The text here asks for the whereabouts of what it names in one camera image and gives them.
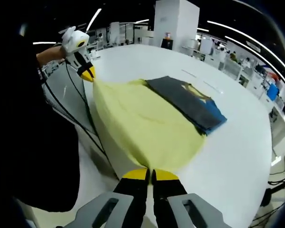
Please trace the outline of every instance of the ceiling light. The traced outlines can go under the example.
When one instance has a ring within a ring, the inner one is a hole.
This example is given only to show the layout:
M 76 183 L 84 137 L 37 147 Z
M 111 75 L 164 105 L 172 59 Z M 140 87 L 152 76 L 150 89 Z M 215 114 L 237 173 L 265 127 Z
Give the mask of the ceiling light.
M 33 44 L 56 44 L 56 42 L 33 42 Z
M 198 28 L 198 30 L 205 31 L 205 32 L 209 32 L 208 29 L 204 29 L 204 28 Z
M 271 163 L 271 166 L 276 165 L 276 164 L 279 163 L 281 160 L 282 160 L 282 157 L 281 157 L 281 156 L 275 157 L 275 160 Z
M 90 27 L 91 27 L 93 21 L 95 20 L 95 18 L 97 17 L 97 15 L 100 13 L 100 11 L 101 11 L 101 8 L 99 8 L 99 9 L 96 11 L 96 13 L 95 13 L 94 16 L 92 17 L 92 19 L 91 19 L 89 25 L 87 26 L 85 32 L 87 32 L 87 31 L 90 29 Z
M 246 46 L 245 44 L 242 44 L 242 43 L 238 42 L 237 40 L 235 40 L 235 39 L 233 39 L 233 38 L 230 38 L 230 37 L 228 37 L 228 36 L 225 36 L 225 37 L 226 37 L 227 39 L 230 39 L 231 41 L 233 41 L 233 42 L 239 44 L 239 45 L 242 45 L 242 46 L 245 47 L 246 49 L 248 49 L 248 50 L 250 50 L 251 52 L 253 52 L 256 56 L 259 56 L 262 60 L 264 60 L 266 63 L 268 63 L 268 65 L 270 65 L 271 68 L 272 68 L 274 71 L 276 71 L 276 72 L 280 75 L 280 77 L 283 79 L 283 81 L 285 82 L 285 78 L 283 77 L 283 75 L 282 75 L 267 59 L 265 59 L 263 56 L 261 56 L 259 53 L 257 53 L 257 52 L 256 52 L 255 50 L 253 50 L 252 48 Z
M 135 24 L 142 23 L 142 22 L 146 22 L 146 21 L 149 21 L 149 19 L 146 19 L 146 20 L 139 20 L 139 21 L 135 22 Z
M 239 31 L 239 30 L 237 30 L 237 29 L 235 29 L 235 28 L 229 27 L 229 26 L 227 26 L 227 25 L 223 25 L 223 24 L 220 24 L 220 23 L 216 23 L 216 22 L 213 22 L 213 21 L 210 21 L 210 20 L 207 20 L 207 22 L 210 23 L 210 24 L 214 24 L 214 25 L 219 25 L 219 26 L 225 27 L 225 28 L 227 28 L 227 29 L 231 29 L 231 30 L 233 30 L 233 31 L 235 31 L 235 32 L 237 32 L 237 33 L 239 33 L 239 34 L 241 34 L 241 35 L 243 35 L 243 36 L 245 36 L 245 37 L 247 37 L 247 38 L 253 40 L 253 41 L 256 42 L 258 45 L 260 45 L 262 48 L 264 48 L 266 51 L 268 51 L 273 57 L 275 57 L 275 58 L 283 65 L 283 67 L 285 68 L 285 63 L 283 63 L 283 61 L 280 60 L 280 58 L 279 58 L 275 53 L 273 53 L 273 52 L 272 52 L 269 48 L 267 48 L 264 44 L 260 43 L 259 41 L 257 41 L 256 39 L 252 38 L 251 36 L 247 35 L 246 33 L 241 32 L 241 31 Z

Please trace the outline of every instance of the yellow cloth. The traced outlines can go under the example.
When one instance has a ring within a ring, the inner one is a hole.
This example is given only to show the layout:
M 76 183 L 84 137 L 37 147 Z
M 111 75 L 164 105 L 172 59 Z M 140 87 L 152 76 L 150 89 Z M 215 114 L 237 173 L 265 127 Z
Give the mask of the yellow cloth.
M 97 112 L 117 145 L 137 165 L 173 171 L 188 163 L 206 138 L 171 104 L 147 88 L 94 81 Z

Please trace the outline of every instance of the folded dark shirt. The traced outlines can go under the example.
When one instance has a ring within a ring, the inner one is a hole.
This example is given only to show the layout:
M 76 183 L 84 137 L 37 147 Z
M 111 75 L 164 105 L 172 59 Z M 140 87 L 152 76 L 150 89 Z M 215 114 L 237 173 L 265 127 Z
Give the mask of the folded dark shirt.
M 177 108 L 199 130 L 209 134 L 227 119 L 221 114 L 214 101 L 205 96 L 198 97 L 184 87 L 188 83 L 169 76 L 146 80 L 149 88 Z

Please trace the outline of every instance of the white pillar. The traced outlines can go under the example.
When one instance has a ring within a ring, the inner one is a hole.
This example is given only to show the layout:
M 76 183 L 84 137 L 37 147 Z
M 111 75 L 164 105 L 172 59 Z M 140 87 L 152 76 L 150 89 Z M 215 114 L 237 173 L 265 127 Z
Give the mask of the white pillar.
M 112 22 L 110 24 L 110 44 L 111 45 L 120 44 L 119 22 Z
M 195 39 L 200 9 L 186 0 L 161 0 L 156 2 L 153 45 L 160 47 L 166 32 L 173 39 L 172 50 L 183 52 L 182 46 Z

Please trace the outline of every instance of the white round table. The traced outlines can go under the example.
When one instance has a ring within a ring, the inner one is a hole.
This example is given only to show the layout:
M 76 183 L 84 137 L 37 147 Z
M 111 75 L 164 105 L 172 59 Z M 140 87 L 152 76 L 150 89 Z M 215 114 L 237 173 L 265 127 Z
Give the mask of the white round table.
M 269 118 L 260 101 L 219 70 L 178 52 L 128 45 L 101 50 L 99 55 L 93 64 L 96 77 L 103 81 L 171 76 L 193 84 L 215 101 L 227 122 L 209 135 L 198 155 L 175 174 L 188 193 L 198 194 L 220 210 L 225 223 L 247 228 L 262 201 L 271 164 Z M 85 81 L 84 87 L 93 106 L 93 84 Z M 109 160 L 121 177 L 135 165 L 104 134 L 100 133 L 100 138 L 104 138 Z M 156 224 L 152 195 L 146 216 Z

